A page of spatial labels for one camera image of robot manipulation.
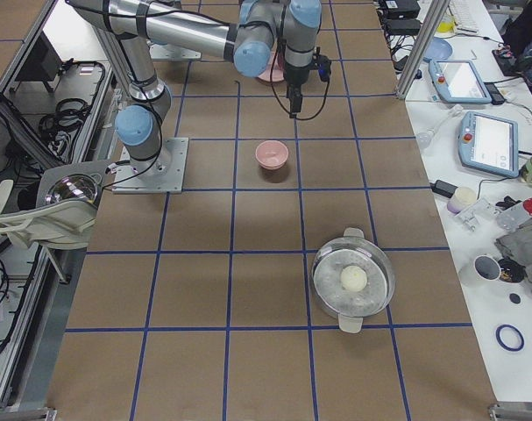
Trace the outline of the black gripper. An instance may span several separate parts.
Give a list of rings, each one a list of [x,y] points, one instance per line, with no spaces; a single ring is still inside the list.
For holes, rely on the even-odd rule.
[[[301,112],[301,87],[308,81],[309,72],[312,68],[312,63],[301,67],[294,66],[290,63],[284,64],[284,78],[287,84],[286,98],[289,99],[290,116],[297,116]]]

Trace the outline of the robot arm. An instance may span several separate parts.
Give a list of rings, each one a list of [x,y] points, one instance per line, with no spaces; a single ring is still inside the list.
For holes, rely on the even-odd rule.
[[[292,119],[300,117],[301,87],[311,71],[330,82],[331,62],[316,46],[322,23],[318,1],[243,1],[236,23],[183,10],[177,1],[72,1],[70,6],[113,36],[126,64],[132,100],[154,113],[154,123],[164,119],[171,95],[157,76],[150,42],[220,57],[250,78],[265,72],[270,54],[276,53],[287,84],[285,112]]]

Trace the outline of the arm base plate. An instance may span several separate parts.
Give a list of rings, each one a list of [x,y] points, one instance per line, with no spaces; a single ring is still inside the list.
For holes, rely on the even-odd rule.
[[[154,61],[199,61],[200,52],[171,44],[149,42],[150,55]]]
[[[116,194],[180,194],[188,157],[188,138],[165,138],[163,150],[156,163],[151,168],[140,174],[151,165],[151,161],[140,162],[131,160],[129,152],[123,146],[120,159],[130,161],[119,166],[115,179],[110,186]]]

